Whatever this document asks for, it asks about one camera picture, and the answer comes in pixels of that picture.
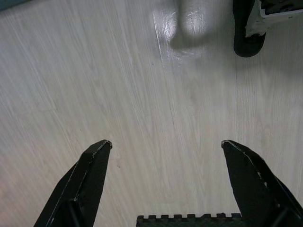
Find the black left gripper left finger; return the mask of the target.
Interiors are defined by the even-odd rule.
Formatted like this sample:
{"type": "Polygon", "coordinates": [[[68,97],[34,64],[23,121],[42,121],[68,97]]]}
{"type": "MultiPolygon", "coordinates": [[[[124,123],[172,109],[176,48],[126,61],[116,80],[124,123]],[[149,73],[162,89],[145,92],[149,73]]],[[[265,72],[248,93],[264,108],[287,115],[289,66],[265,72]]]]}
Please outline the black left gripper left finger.
{"type": "Polygon", "coordinates": [[[90,145],[59,180],[40,213],[36,227],[94,225],[106,178],[112,143],[90,145]]]}

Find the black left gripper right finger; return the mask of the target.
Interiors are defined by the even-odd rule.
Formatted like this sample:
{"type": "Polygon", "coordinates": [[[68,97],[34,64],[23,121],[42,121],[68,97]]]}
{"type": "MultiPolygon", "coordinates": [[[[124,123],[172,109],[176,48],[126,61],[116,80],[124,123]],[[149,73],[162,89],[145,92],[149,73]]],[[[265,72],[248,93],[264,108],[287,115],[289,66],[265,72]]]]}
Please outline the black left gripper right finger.
{"type": "Polygon", "coordinates": [[[287,186],[250,148],[223,140],[233,195],[248,227],[301,227],[303,208],[287,186]]]}

